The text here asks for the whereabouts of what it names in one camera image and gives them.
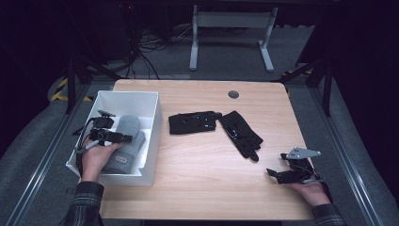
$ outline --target metal stand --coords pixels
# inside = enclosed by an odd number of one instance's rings
[[[251,12],[198,12],[197,5],[193,11],[193,45],[191,47],[190,71],[197,69],[199,52],[198,28],[206,27],[248,27],[264,28],[265,35],[263,40],[259,40],[264,65],[268,72],[273,72],[273,64],[267,52],[267,43],[272,33],[273,25],[276,20],[278,8],[273,8],[271,12],[251,13]]]
[[[286,76],[278,80],[273,80],[271,82],[279,82],[284,84],[291,79],[300,76],[302,73],[307,72],[308,70],[312,69],[311,76],[306,81],[306,85],[309,88],[317,88],[320,84],[323,77],[325,77],[325,86],[324,86],[324,93],[323,93],[323,108],[325,113],[328,117],[329,114],[329,100],[330,100],[330,93],[331,93],[331,83],[332,83],[332,74],[333,74],[333,59],[319,59],[315,60],[312,63],[309,63],[303,67],[298,68],[297,70],[289,73],[285,72]]]

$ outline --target metal frame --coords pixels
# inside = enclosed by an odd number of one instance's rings
[[[270,40],[277,11],[278,8],[273,8],[271,12],[198,12],[198,7],[195,5],[193,10],[193,45],[191,47],[190,71],[197,69],[199,53],[198,28],[206,26],[264,28],[265,35],[263,40],[259,40],[259,48],[266,70],[270,73],[273,72],[274,68],[267,51],[267,43]]]
[[[36,167],[35,172],[30,177],[30,181],[24,190],[23,195],[19,199],[18,203],[16,204],[14,210],[12,211],[11,215],[8,218],[6,225],[20,225],[23,222],[24,216],[26,215],[30,204],[36,197],[40,186],[47,175],[48,170],[51,167],[58,151],[60,149],[61,140],[65,135],[65,132],[70,124],[71,120],[73,119],[79,105],[82,103],[84,97],[88,93],[90,85],[83,84],[77,93],[77,103],[72,106],[71,112],[69,114],[65,114],[62,118],[61,123],[58,126],[58,130],[54,135],[49,147],[47,148],[46,153],[44,154],[43,158],[39,162],[38,166]]]
[[[309,89],[311,98],[315,102],[317,106],[317,110],[319,115],[322,117],[325,126],[332,138],[334,146],[337,148],[337,156],[343,168],[343,172],[345,173],[346,179],[348,180],[353,194],[355,195],[361,212],[364,215],[364,218],[367,221],[368,225],[385,225],[382,221],[381,216],[378,211],[375,209],[375,205],[370,197],[370,194],[366,188],[366,185],[363,183],[361,176],[359,174],[358,169],[355,164],[349,157],[345,145],[343,144],[343,139],[340,137],[340,133],[335,127],[335,123],[331,117],[328,117],[324,114],[324,108],[322,103],[322,97],[318,93],[316,88]]]

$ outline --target metal bracket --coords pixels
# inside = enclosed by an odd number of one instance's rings
[[[287,159],[304,159],[308,157],[320,156],[321,153],[318,151],[312,151],[303,148],[294,147],[287,155]]]

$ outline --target person's left hand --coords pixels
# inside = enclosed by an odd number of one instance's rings
[[[87,139],[84,145],[87,146],[92,142],[93,140]],[[113,143],[109,146],[95,145],[87,150],[82,156],[83,173],[81,181],[97,182],[101,170],[108,162],[109,157],[121,146],[121,143]]]
[[[329,204],[329,198],[319,182],[309,184],[293,183],[287,184],[288,187],[296,190],[312,207],[322,204]]]

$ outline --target grommet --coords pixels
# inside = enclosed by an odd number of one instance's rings
[[[239,96],[240,96],[240,94],[239,94],[237,91],[235,91],[235,90],[229,91],[229,97],[230,97],[230,98],[236,99],[236,98],[238,98]]]

